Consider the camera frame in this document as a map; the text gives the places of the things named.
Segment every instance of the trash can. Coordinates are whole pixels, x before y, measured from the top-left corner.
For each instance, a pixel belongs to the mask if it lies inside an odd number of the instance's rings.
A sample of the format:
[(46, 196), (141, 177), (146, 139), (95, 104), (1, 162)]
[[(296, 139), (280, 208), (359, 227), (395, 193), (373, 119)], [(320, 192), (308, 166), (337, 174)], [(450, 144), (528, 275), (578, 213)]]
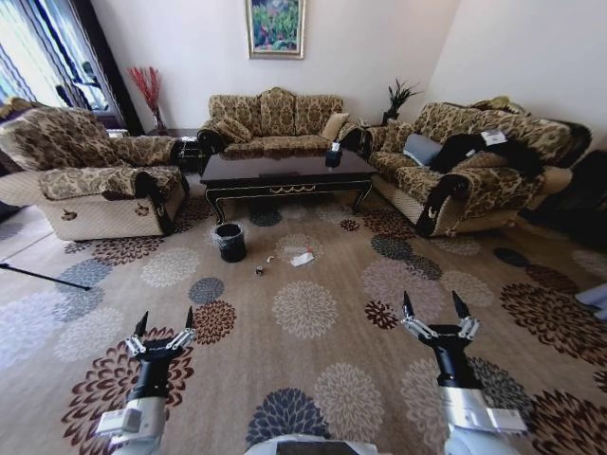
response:
[(212, 238), (219, 245), (221, 259), (227, 263), (237, 263), (247, 256), (245, 232), (240, 226), (233, 223), (221, 225), (215, 229)]

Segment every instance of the table leg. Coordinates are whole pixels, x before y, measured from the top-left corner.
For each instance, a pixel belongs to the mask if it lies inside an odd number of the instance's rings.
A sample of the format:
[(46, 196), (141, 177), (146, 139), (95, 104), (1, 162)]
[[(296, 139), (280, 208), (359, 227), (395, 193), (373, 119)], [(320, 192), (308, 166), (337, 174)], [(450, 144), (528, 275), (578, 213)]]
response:
[(373, 183), (371, 183), (371, 180), (364, 182), (364, 184), (362, 185), (362, 188), (360, 188), (359, 190), (359, 195), (357, 196), (356, 201), (354, 201), (354, 205), (352, 206), (352, 211), (354, 213), (358, 213), (359, 212), (359, 204), (362, 202), (362, 200), (367, 197), (367, 194), (369, 194), (369, 192), (371, 191), (371, 189), (373, 188)]
[(212, 210), (215, 212), (215, 216), (217, 217), (215, 224), (223, 225), (226, 222), (226, 215), (221, 208), (221, 202), (210, 190), (205, 191), (205, 196), (207, 197), (207, 201), (209, 201), (209, 204), (211, 204)]

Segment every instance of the armchair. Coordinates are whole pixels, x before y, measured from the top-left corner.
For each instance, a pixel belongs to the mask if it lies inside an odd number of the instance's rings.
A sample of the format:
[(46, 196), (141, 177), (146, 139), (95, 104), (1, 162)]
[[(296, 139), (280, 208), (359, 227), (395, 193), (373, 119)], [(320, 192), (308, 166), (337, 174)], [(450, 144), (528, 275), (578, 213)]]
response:
[(83, 109), (30, 106), (0, 125), (0, 149), (22, 170), (0, 177), (0, 200), (37, 205), (63, 240), (170, 234), (189, 190), (175, 144), (109, 137)]

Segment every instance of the curtain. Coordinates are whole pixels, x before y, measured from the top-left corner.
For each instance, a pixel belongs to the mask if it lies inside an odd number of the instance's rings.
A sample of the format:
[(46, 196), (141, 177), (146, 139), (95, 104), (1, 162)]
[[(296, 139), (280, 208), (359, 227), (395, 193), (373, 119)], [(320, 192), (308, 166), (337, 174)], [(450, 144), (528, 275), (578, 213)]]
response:
[(10, 96), (123, 124), (69, 0), (0, 0), (0, 97)]

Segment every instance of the potted plant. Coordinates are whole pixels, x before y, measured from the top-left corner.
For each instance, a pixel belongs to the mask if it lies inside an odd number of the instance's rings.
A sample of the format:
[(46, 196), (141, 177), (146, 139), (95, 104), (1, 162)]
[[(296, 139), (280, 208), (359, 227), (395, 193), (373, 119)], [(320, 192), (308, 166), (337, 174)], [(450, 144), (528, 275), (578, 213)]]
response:
[(381, 121), (382, 126), (388, 124), (389, 118), (398, 118), (398, 109), (400, 109), (400, 106), (402, 106), (406, 100), (408, 100), (413, 95), (421, 93), (414, 92), (414, 85), (408, 87), (406, 83), (406, 81), (404, 83), (400, 83), (398, 78), (396, 78), (395, 89), (388, 85), (388, 92), (390, 93), (390, 108), (383, 113), (383, 120)]

